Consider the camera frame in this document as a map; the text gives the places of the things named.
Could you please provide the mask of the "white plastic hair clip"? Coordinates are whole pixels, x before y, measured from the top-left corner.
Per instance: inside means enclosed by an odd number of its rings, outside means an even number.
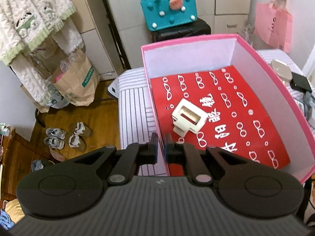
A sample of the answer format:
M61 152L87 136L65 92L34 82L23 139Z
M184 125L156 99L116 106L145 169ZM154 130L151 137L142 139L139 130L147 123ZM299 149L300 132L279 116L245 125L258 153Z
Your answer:
M208 114L192 102L181 99L171 114L173 131L180 137L185 137L188 132L197 134L205 125Z

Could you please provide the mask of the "pink cardboard storage box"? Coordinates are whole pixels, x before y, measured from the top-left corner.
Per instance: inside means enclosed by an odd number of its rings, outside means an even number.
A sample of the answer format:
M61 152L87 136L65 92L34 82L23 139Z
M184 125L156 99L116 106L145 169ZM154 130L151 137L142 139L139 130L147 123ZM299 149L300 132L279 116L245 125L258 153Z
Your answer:
M290 164L284 168L305 183L314 173L314 138L294 99L268 63L237 34L160 41L141 47L146 81L234 65L269 114Z

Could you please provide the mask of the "black power bank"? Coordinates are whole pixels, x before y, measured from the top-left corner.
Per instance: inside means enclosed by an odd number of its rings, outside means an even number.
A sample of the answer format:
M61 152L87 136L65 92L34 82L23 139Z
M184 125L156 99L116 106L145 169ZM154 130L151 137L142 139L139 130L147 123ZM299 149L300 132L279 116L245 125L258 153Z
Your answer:
M292 79L290 81L290 87L296 91L306 93L310 92L312 93L311 86L305 76L292 73Z

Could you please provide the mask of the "pink rounded metal tin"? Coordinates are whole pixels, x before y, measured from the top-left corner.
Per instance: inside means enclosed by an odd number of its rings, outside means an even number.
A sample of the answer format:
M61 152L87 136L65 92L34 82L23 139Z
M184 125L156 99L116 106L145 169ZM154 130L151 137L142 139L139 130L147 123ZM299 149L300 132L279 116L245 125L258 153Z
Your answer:
M292 80L292 72L286 63L275 59L270 62L270 66L281 80L285 82L290 82Z

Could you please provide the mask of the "grey sneaker pair right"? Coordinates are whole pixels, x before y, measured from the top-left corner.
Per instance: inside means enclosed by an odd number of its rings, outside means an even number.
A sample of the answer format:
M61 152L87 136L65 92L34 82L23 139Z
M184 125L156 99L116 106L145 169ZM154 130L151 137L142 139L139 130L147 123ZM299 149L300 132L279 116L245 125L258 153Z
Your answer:
M84 122L72 123L69 126L69 132L66 135L66 143L76 151L86 151L87 145L85 138L92 136L92 129Z

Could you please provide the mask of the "grey sneaker pair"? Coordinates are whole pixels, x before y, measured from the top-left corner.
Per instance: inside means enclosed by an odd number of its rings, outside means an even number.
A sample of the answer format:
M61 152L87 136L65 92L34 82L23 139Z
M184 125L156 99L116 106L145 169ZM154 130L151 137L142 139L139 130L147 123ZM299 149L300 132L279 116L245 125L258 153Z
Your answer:
M65 147L66 131L60 128L48 128L46 129L47 137L44 139L44 143L56 150L62 150Z
M84 122L72 123L69 126L69 132L66 135L66 143L76 151L86 151L87 145L85 138L92 136L92 129Z

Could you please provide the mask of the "grey sneaker pair left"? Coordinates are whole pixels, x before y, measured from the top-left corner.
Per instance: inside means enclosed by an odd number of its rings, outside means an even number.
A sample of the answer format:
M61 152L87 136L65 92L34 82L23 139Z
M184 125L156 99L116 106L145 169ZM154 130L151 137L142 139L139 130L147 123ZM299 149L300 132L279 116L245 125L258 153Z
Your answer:
M60 128L48 128L46 129L47 137L44 139L44 143L56 150L62 150L65 147L66 131Z

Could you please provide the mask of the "red printed glasses cloth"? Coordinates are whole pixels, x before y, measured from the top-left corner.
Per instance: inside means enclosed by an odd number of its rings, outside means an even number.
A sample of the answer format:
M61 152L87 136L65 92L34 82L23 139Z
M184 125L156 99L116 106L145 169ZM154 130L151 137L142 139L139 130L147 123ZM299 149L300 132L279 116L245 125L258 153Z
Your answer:
M260 100L236 68L152 78L152 99L161 135L198 149L218 146L252 161L282 169L290 158ZM186 100L207 114L204 126L184 137L174 132L172 113Z

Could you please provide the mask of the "striped white tablecloth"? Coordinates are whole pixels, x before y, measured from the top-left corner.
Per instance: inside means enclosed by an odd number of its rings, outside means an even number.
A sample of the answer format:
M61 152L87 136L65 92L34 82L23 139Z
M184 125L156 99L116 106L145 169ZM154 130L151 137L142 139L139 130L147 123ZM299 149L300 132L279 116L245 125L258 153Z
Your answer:
M279 49L257 50L260 56L270 63L280 60L290 67L293 73L305 76L298 65ZM125 71L115 79L116 96L119 104L119 129L121 149L134 142L148 142L151 134L157 131L154 122L153 109L148 93L144 68ZM285 87L290 95L302 101L302 93L294 91L289 83ZM155 165L143 165L139 169L140 176L168 176L169 169L164 163L162 151L158 148L158 159Z

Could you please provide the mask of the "brown paper shopping bag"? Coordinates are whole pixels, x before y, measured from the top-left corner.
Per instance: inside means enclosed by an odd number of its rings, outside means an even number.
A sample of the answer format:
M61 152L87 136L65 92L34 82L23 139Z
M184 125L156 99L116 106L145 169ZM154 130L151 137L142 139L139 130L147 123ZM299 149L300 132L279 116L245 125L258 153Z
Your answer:
M99 80L99 73L82 50L62 60L51 77L59 93L77 107L88 106L94 101Z

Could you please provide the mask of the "pink paper shopping bag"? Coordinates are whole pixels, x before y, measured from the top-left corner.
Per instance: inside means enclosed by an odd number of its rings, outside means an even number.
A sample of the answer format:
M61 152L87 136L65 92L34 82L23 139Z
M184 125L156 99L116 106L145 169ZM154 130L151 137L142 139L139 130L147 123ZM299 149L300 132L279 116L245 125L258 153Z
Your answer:
M257 3L254 33L268 46L290 52L293 32L293 16L287 9L272 3Z

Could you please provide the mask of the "black hard suitcase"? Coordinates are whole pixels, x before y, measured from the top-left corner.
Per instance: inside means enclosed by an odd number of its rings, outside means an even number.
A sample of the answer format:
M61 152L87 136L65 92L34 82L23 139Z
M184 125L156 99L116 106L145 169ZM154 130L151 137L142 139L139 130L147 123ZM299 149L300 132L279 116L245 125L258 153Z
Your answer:
M184 37L210 35L211 27L204 20L197 19L195 22L178 25L166 29L151 32L152 43L168 41Z

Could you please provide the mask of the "beige wardrobe cabinet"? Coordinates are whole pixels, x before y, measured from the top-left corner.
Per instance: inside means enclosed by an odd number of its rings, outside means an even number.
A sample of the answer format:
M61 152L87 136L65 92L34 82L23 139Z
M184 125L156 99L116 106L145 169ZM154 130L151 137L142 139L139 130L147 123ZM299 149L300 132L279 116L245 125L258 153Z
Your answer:
M213 33L237 33L245 25L250 0L72 0L73 21L86 52L102 75L143 65L140 48L175 37L186 20L190 34L205 21Z

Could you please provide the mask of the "cream knitted hanging cardigan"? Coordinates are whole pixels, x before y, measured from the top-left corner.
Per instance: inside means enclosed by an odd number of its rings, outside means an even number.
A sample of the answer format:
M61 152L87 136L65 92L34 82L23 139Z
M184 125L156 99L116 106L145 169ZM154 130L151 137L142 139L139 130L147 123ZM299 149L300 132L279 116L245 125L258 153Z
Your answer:
M69 55L84 48L71 16L71 0L1 0L1 62L9 66L39 105L63 108L68 101L36 69L57 49Z

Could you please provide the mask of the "teal felt handbag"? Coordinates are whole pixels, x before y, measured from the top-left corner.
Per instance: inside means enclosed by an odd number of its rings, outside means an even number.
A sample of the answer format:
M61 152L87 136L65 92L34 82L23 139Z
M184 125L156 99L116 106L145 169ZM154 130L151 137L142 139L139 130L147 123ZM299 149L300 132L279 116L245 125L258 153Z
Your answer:
M196 0L140 0L140 4L150 31L197 20Z

